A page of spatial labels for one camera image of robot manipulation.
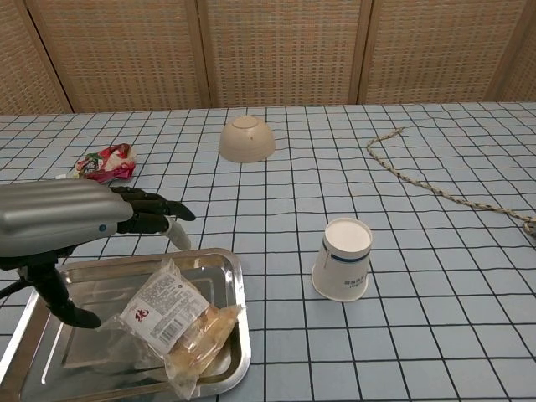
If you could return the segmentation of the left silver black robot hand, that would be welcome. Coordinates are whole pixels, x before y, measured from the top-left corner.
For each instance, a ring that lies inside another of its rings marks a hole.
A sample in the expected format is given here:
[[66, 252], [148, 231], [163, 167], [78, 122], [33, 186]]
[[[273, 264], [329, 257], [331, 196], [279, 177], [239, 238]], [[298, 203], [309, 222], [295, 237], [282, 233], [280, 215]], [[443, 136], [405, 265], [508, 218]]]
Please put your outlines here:
[[161, 234], [180, 250], [191, 242], [181, 226], [195, 214], [179, 201], [139, 188], [89, 179], [52, 179], [0, 185], [0, 270], [19, 278], [0, 299], [32, 287], [50, 313], [71, 327], [101, 320], [70, 299], [56, 265], [75, 248], [115, 234]]

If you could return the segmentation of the packaged bread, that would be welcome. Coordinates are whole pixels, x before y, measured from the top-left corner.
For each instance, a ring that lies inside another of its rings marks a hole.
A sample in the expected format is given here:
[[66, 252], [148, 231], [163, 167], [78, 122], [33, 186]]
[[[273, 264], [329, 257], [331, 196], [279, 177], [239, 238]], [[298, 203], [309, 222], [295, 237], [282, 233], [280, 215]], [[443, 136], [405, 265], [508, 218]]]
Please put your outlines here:
[[131, 334], [145, 353], [163, 361], [167, 381], [185, 400], [232, 333], [241, 305], [219, 308], [188, 281], [171, 259], [148, 278], [120, 313], [100, 327]]

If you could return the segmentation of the rectangular metal tray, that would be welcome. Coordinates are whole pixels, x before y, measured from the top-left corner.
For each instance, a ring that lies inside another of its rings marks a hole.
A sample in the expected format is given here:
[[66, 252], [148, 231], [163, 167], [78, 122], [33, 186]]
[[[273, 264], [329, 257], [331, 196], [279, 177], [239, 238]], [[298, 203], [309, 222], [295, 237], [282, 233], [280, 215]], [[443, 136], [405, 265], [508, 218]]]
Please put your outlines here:
[[[159, 268], [174, 259], [186, 279], [217, 307], [245, 307], [239, 258], [212, 248], [64, 265], [60, 271], [76, 306], [103, 323], [120, 313]], [[70, 327], [49, 313], [34, 291], [0, 363], [0, 402], [182, 402], [163, 365], [123, 331]], [[215, 402], [250, 366], [246, 312], [219, 355], [200, 376], [192, 402]]]

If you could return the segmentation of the red snack pouch with spout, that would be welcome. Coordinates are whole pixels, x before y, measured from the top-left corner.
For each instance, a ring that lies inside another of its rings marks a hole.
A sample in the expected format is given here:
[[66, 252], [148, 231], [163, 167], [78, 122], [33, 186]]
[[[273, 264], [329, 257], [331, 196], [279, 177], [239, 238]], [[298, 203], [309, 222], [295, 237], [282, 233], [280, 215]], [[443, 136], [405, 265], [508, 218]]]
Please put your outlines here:
[[122, 143], [86, 154], [68, 173], [55, 178], [83, 178], [98, 183], [127, 180], [132, 176], [136, 165], [136, 153], [132, 145]]

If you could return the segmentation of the woven bamboo screen panel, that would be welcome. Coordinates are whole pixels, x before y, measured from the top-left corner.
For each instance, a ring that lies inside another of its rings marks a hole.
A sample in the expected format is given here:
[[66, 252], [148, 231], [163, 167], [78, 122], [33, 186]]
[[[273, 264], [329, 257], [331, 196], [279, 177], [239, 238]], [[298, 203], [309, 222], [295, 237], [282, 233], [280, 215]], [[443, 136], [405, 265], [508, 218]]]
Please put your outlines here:
[[495, 101], [535, 0], [370, 0], [357, 100]]
[[24, 0], [0, 0], [0, 115], [70, 112]]
[[374, 0], [196, 0], [210, 104], [358, 101]]
[[207, 108], [197, 0], [25, 0], [75, 112]]
[[536, 101], [536, 0], [525, 1], [484, 99]]

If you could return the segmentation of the beige ceramic bowl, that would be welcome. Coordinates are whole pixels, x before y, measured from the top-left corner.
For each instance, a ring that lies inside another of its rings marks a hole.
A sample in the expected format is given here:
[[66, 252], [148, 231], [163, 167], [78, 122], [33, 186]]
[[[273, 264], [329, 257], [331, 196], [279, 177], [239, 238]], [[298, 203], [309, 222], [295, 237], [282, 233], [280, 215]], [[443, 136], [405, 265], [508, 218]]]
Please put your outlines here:
[[231, 162], [261, 162], [276, 150], [273, 131], [257, 116], [239, 116], [228, 122], [219, 139], [219, 154]]

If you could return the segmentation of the white paper cup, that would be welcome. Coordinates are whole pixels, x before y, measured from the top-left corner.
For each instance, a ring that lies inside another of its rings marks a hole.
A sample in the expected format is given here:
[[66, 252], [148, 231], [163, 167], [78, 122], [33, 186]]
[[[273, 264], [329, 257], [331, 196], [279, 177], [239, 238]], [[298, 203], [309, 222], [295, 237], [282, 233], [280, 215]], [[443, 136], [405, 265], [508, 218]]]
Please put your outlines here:
[[373, 236], [354, 218], [332, 220], [324, 230], [322, 247], [312, 267], [312, 284], [327, 299], [354, 302], [368, 288]]

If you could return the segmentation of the blue checked tablecloth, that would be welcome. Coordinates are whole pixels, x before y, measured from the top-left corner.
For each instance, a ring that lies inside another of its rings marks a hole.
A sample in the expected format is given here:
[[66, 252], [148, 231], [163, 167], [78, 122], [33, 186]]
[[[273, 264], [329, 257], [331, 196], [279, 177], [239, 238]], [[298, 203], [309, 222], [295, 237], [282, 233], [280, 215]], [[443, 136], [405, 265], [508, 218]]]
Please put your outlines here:
[[[266, 160], [219, 154], [239, 116], [273, 131]], [[536, 218], [536, 101], [0, 115], [0, 185], [121, 142], [194, 248], [240, 259], [251, 364], [215, 402], [536, 402], [536, 238], [503, 212]], [[312, 284], [338, 218], [373, 236], [357, 301]]]

